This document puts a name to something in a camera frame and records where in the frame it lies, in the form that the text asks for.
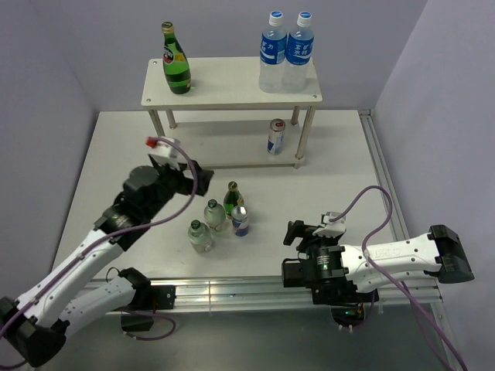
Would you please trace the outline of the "blue silver drink can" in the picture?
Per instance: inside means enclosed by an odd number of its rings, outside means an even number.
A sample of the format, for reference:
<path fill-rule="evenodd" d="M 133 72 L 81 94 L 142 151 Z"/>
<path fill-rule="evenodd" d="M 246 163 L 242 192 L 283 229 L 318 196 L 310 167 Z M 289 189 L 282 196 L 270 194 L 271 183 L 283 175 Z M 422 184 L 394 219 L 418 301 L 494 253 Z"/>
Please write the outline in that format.
<path fill-rule="evenodd" d="M 248 210 L 245 206 L 235 206 L 231 212 L 234 233 L 238 237 L 244 237 L 248 234 L 249 221 Z"/>

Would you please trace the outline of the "green glass bottle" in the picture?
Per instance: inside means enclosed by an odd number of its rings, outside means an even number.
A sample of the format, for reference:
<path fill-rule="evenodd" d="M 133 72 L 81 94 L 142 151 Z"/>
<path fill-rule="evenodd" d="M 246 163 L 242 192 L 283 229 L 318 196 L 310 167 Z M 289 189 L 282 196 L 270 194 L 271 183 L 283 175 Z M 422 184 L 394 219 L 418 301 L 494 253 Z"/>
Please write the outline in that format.
<path fill-rule="evenodd" d="M 228 192 L 224 197 L 224 209 L 227 215 L 230 215 L 233 208 L 244 205 L 244 199 L 238 190 L 238 185 L 235 181 L 228 183 Z"/>
<path fill-rule="evenodd" d="M 166 82 L 174 94 L 185 94 L 191 88 L 189 62 L 175 35 L 171 22 L 162 24 L 164 35 L 162 65 Z"/>

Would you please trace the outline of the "green glass bottle front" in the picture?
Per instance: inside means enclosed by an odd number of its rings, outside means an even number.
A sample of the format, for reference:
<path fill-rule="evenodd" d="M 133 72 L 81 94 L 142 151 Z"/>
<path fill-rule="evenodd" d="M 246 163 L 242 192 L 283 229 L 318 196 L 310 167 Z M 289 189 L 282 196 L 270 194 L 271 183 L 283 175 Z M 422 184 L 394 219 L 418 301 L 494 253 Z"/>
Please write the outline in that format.
<path fill-rule="evenodd" d="M 191 88 L 189 62 L 175 35 L 171 22 L 162 24 L 164 35 L 162 65 L 166 82 L 174 94 L 185 94 Z"/>

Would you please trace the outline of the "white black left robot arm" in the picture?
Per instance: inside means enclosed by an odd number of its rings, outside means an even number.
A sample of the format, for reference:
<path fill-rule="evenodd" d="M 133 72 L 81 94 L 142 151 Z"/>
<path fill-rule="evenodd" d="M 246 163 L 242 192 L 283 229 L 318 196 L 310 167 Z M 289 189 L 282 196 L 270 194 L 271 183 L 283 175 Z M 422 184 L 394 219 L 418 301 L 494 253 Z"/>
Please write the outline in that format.
<path fill-rule="evenodd" d="M 196 161 L 176 167 L 153 161 L 134 168 L 113 204 L 63 263 L 17 299 L 1 299 L 2 338 L 30 366 L 39 367 L 96 318 L 114 309 L 145 307 L 151 281 L 132 267 L 89 294 L 78 292 L 154 226 L 153 218 L 175 194 L 204 196 L 213 174 Z"/>

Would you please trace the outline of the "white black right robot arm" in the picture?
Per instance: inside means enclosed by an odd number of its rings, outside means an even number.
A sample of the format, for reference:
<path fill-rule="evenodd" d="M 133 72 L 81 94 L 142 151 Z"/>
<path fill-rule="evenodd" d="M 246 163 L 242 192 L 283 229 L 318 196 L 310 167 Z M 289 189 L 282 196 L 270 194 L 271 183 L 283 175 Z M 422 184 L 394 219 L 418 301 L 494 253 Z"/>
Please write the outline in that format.
<path fill-rule="evenodd" d="M 397 281 L 431 276 L 442 284 L 474 279 L 457 233 L 434 225 L 418 237 L 362 249 L 340 243 L 346 226 L 323 216 L 318 226 L 301 220 L 288 224 L 283 241 L 296 247 L 299 258 L 282 261 L 282 283 L 286 288 L 308 288 L 316 305 L 350 306 L 379 298 L 378 288 Z"/>

